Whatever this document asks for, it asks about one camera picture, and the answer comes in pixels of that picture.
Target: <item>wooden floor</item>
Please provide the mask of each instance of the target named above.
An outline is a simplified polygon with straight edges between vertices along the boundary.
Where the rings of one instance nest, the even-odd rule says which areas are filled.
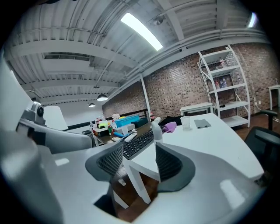
[[[251,125],[250,128],[247,128],[247,126],[242,127],[235,127],[235,132],[244,140],[246,136],[248,135],[250,129],[254,126],[260,126],[260,127],[268,127],[268,116],[266,115],[256,115],[254,117],[251,117]],[[273,122],[273,130],[277,133],[280,133],[280,123]],[[144,185],[147,189],[147,192],[153,200],[156,197],[157,192],[157,185],[158,181],[149,178],[143,174],[141,174],[142,180],[144,182]],[[123,178],[126,182],[125,186],[122,186],[118,179]],[[112,181],[112,187],[114,191],[121,197],[121,199],[129,205],[127,209],[123,209],[119,204],[115,204],[117,215],[120,219],[132,222],[135,220],[142,212],[145,211],[146,208],[148,208],[148,204],[146,204],[142,198],[140,198],[135,191],[131,181],[129,180],[127,173],[125,171],[124,167],[121,167],[117,174],[115,175],[113,181]]]

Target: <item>white metal shelf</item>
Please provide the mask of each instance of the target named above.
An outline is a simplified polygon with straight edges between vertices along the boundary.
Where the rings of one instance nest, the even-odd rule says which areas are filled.
[[[235,127],[235,126],[249,123],[249,121],[247,119],[237,116],[237,115],[232,116],[232,117],[223,118],[222,121],[224,121],[230,127]]]
[[[225,87],[225,88],[217,89],[216,92],[222,92],[222,91],[226,91],[226,90],[229,90],[229,89],[239,88],[239,87],[242,87],[242,86],[245,86],[245,85],[246,85],[245,83],[241,83],[241,84],[237,84],[237,85],[234,85],[234,86],[228,86],[228,87]],[[209,93],[210,94],[215,93],[215,90],[210,91]]]
[[[214,107],[214,110],[215,110],[215,112],[217,112],[218,117],[221,118],[221,111],[235,108],[236,112],[237,112],[236,116],[225,118],[222,120],[225,121],[230,127],[243,125],[243,124],[248,124],[247,126],[250,127],[251,109],[250,109],[250,96],[249,96],[247,81],[246,81],[246,77],[244,75],[244,71],[241,67],[241,64],[240,64],[235,52],[231,48],[231,46],[228,45],[225,50],[219,51],[219,52],[214,52],[211,54],[202,55],[201,52],[198,52],[198,54],[199,54],[200,58],[199,58],[199,61],[197,64],[198,64],[199,70],[202,74],[202,77],[203,77],[203,80],[204,80],[204,83],[205,83],[205,86],[207,89],[209,102],[212,103],[212,97],[213,97],[212,94],[214,94],[214,97],[216,99],[216,105]],[[227,58],[227,56],[229,54],[232,55],[232,57],[234,59],[234,64],[237,64],[236,66],[230,66],[230,67],[210,71],[210,69],[209,69],[210,64],[219,63],[221,59]],[[233,79],[233,76],[235,76],[236,74],[233,71],[235,69],[240,69],[239,75],[242,76],[242,79],[243,79],[242,84],[235,84],[235,82],[234,82],[235,79]],[[216,89],[214,78],[220,77],[220,76],[225,76],[225,75],[230,75],[233,85],[229,86],[229,87],[221,88],[221,89]],[[213,91],[209,91],[209,88],[208,88],[209,83],[207,82],[207,80],[210,80],[212,87],[213,87]],[[242,101],[240,99],[240,97],[238,96],[239,87],[245,87],[247,99],[244,101]],[[222,96],[222,94],[218,94],[218,93],[226,91],[226,90],[230,90],[230,89],[234,89],[236,100],[234,102],[227,103],[227,104],[225,104],[225,107],[220,108],[221,104],[219,102],[219,98]],[[242,106],[244,106],[244,108],[246,109],[246,111],[248,113],[248,119],[245,119],[245,118],[242,118],[239,116],[239,107],[242,107]]]
[[[221,107],[220,111],[230,110],[233,108],[242,107],[242,106],[246,106],[246,105],[248,105],[248,102],[245,102],[245,101],[229,102],[229,103],[225,104],[225,107]]]
[[[207,64],[213,64],[213,63],[218,63],[221,59],[225,59],[228,54],[231,52],[231,50],[223,50],[223,51],[218,51],[218,52],[214,52],[211,54],[206,54],[206,55],[202,55],[203,58],[205,59]]]
[[[233,72],[237,68],[239,68],[238,65],[230,66],[230,67],[226,67],[226,68],[221,68],[221,69],[211,71],[211,74],[212,74],[212,77],[215,78],[216,76],[229,74],[230,72]]]

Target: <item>clear plastic cup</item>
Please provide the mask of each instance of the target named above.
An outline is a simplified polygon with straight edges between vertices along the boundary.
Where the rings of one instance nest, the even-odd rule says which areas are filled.
[[[184,116],[181,117],[181,122],[183,125],[183,130],[189,130],[191,128],[191,117],[190,116]]]
[[[127,125],[122,127],[122,133],[123,133],[124,136],[128,134],[128,126]]]

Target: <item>white ceiling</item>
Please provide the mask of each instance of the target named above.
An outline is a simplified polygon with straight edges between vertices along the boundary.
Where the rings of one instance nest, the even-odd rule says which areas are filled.
[[[127,12],[163,49],[157,52],[120,21]],[[259,25],[247,28],[250,17],[236,0],[60,0],[34,6],[22,17],[5,58],[28,95],[43,105],[93,101],[101,93],[112,98],[139,74],[200,50],[268,42]],[[157,18],[162,24],[154,25]]]

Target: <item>white table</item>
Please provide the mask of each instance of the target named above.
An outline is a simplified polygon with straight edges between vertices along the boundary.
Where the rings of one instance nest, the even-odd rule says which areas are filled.
[[[181,115],[184,116],[185,112],[195,113],[200,111],[206,111],[208,113],[208,108],[210,108],[210,112],[213,113],[213,104],[212,103],[199,103],[195,105],[190,105],[186,107],[182,107],[180,109]]]
[[[269,99],[270,99],[270,110],[272,110],[271,91],[272,90],[277,90],[277,92],[278,92],[278,107],[279,107],[279,111],[280,111],[280,85],[270,86],[270,87],[268,87],[268,89],[269,89]]]
[[[197,129],[195,119],[206,119],[211,127]],[[213,113],[192,116],[191,130],[183,131],[182,126],[177,126],[173,133],[163,134],[163,143],[217,156],[252,180],[259,179],[263,174],[261,165],[245,142]],[[139,172],[159,181],[155,158],[155,146],[152,144],[132,160],[123,159],[135,190],[146,203],[151,200]]]
[[[112,223],[114,217],[94,206],[102,195],[106,195],[109,182],[97,181],[86,170],[86,160],[102,151],[106,146],[72,152],[51,154],[49,148],[38,145],[42,167],[62,207],[64,221],[68,224],[90,223],[98,217],[99,223]],[[113,191],[115,201],[123,208],[128,205]]]

